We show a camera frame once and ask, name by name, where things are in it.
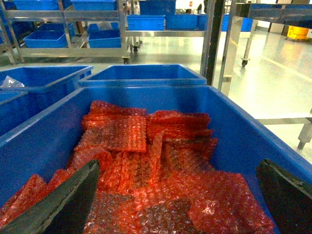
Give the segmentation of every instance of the metal shelf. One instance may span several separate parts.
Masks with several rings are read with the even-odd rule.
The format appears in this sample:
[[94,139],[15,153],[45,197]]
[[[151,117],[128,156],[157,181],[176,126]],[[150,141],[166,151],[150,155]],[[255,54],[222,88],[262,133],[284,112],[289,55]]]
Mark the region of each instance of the metal shelf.
[[236,3],[234,16],[312,28],[312,5]]
[[[203,38],[205,31],[125,31],[126,37],[183,37],[183,38]],[[249,38],[250,32],[241,32],[241,38]]]
[[122,48],[20,48],[24,57],[55,58],[55,57],[123,57]]
[[[15,43],[20,60],[23,57],[122,57],[124,62],[128,63],[129,41],[124,35],[125,22],[123,14],[122,1],[118,1],[118,10],[115,11],[75,11],[73,6],[65,10],[57,11],[20,11],[5,10],[3,2],[1,8],[8,22],[13,21],[50,21],[61,22],[64,24],[64,30],[68,43],[68,48],[27,48],[25,44],[21,47]],[[120,27],[121,48],[84,48],[87,43],[87,32],[83,32],[79,39],[72,43],[69,36],[68,23],[80,21],[118,21]],[[11,24],[8,24],[12,36],[15,38]]]

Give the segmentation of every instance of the metal cart leg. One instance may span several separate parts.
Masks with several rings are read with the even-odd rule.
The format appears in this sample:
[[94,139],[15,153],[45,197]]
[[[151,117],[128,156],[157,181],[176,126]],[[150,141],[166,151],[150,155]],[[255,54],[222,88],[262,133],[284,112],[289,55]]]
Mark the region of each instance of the metal cart leg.
[[306,143],[309,143],[312,139],[312,118],[307,118],[310,123],[305,123],[303,125],[303,128],[299,134],[298,139],[300,140],[298,149],[302,150]]
[[204,34],[203,51],[201,54],[200,74],[213,85],[215,63],[219,46],[224,1],[209,0],[207,3],[207,31]]
[[258,21],[257,20],[253,20],[253,24],[252,24],[252,29],[250,31],[250,36],[247,40],[247,44],[246,44],[246,50],[245,50],[245,54],[244,54],[244,57],[242,58],[242,67],[245,67],[248,63],[248,61],[250,60],[249,57],[249,51],[250,51],[250,46],[252,44],[252,41],[253,41],[253,37],[255,35],[255,28],[257,27],[258,25]]
[[226,96],[228,96],[230,92],[239,34],[243,22],[242,17],[237,17],[235,15],[236,1],[233,0],[231,5],[228,30],[225,37],[225,45],[218,84],[218,89]]

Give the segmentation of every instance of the metal rail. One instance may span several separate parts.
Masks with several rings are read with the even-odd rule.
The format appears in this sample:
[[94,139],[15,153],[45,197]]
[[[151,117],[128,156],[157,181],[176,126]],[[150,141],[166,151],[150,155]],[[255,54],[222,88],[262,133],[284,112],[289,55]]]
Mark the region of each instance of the metal rail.
[[[205,31],[125,31],[126,37],[182,37],[182,38],[202,38]],[[220,37],[225,37],[226,32],[221,32]],[[250,32],[242,32],[241,38],[249,38]]]

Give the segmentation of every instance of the epoxy floor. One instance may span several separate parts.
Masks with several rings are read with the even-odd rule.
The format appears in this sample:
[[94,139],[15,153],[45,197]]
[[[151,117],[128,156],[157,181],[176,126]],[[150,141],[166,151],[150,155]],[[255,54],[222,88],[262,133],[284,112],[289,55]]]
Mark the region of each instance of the epoxy floor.
[[[203,38],[141,38],[143,44],[132,54],[131,64],[180,63],[199,72]],[[224,40],[220,40],[214,86],[217,86]],[[312,108],[312,45],[292,42],[284,36],[257,31],[250,51],[250,61],[241,67],[247,39],[240,39],[229,98],[254,118],[295,117]],[[118,58],[26,58],[27,66],[86,64],[94,73]],[[0,69],[13,67],[0,57]],[[297,139],[302,124],[267,126],[279,138],[312,163],[312,143],[300,151]]]

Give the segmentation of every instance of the bin wall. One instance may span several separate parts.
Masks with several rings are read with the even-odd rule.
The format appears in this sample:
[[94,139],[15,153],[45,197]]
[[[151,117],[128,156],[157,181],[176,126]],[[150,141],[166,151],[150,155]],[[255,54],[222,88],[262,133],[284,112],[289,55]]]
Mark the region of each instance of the bin wall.
[[0,205],[33,173],[49,180],[65,167],[93,100],[147,108],[149,113],[172,109],[209,113],[209,128],[219,139],[211,163],[219,170],[242,173],[269,216],[255,175],[260,160],[269,158],[312,184],[311,164],[214,87],[90,87],[74,91],[0,138]]

